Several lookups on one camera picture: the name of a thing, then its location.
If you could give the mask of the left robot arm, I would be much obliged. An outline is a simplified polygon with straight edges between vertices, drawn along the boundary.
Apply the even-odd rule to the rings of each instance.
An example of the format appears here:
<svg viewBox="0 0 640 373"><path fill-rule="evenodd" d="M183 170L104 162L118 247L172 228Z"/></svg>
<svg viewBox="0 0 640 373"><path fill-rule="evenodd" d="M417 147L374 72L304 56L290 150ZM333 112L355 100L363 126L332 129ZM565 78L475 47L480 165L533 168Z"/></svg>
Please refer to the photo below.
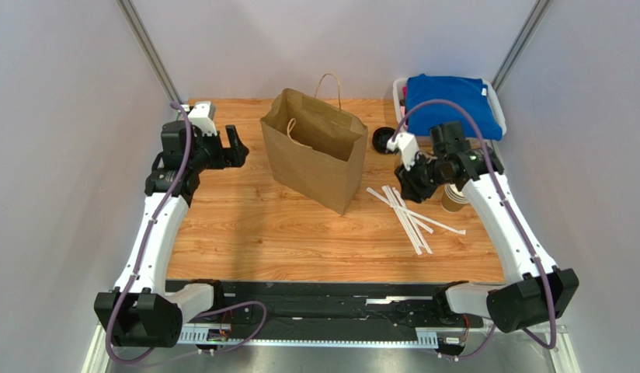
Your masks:
<svg viewBox="0 0 640 373"><path fill-rule="evenodd" d="M94 302L111 347L174 347L185 323L224 304L218 280L193 280L181 290L165 293L166 273L179 228L200 174L208 169L244 166L249 149L237 128L219 134L187 127L182 120L164 124L162 150L145 180L144 212L134 247L119 279Z"/></svg>

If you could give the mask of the brown paper bag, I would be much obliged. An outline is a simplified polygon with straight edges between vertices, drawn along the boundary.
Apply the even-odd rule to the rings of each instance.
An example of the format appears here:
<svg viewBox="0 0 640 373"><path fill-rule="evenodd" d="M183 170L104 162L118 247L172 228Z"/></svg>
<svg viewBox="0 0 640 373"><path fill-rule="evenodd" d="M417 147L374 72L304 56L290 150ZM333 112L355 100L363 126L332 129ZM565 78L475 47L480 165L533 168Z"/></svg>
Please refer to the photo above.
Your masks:
<svg viewBox="0 0 640 373"><path fill-rule="evenodd" d="M360 189L368 128L316 95L285 88L260 119L273 178L345 214Z"/></svg>

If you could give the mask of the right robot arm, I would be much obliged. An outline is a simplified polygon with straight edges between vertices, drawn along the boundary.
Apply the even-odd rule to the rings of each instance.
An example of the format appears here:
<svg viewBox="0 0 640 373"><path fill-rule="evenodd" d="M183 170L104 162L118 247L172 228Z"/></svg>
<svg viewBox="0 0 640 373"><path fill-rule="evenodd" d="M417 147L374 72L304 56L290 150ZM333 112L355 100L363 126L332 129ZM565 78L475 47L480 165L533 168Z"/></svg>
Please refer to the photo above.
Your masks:
<svg viewBox="0 0 640 373"><path fill-rule="evenodd" d="M430 131L433 153L419 149L416 137L401 132L387 142L401 157L395 175L402 198L421 203L441 186L456 187L475 209L502 265L503 286L468 282L440 291L444 311L493 321L504 333L559 319L579 286L576 272L560 269L524 219L501 162L485 146L473 148L458 121Z"/></svg>

